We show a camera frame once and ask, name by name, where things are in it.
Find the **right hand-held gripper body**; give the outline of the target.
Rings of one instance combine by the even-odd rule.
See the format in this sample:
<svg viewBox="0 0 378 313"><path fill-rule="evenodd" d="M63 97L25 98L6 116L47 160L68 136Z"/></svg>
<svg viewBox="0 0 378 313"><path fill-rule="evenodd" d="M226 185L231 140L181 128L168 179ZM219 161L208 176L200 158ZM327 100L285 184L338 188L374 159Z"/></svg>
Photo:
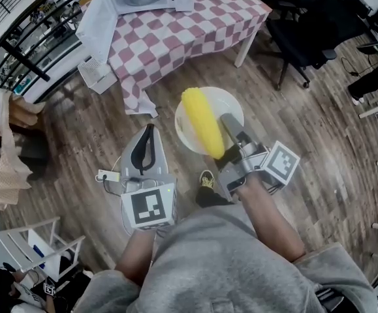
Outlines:
<svg viewBox="0 0 378 313"><path fill-rule="evenodd" d="M218 181L228 201L235 190L246 183L250 173L258 173L270 194L281 190L290 182L300 157L281 142L267 147L255 141L248 133L229 134L238 148L238 160L219 169Z"/></svg>

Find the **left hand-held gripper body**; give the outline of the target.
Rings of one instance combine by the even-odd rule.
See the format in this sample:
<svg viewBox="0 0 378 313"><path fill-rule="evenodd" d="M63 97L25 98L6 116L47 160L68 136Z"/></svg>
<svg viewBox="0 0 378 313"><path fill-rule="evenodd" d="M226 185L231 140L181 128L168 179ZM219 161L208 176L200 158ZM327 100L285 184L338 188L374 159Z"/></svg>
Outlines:
<svg viewBox="0 0 378 313"><path fill-rule="evenodd" d="M121 214L128 230L157 230L177 223L176 178L173 175L124 177L121 184Z"/></svg>

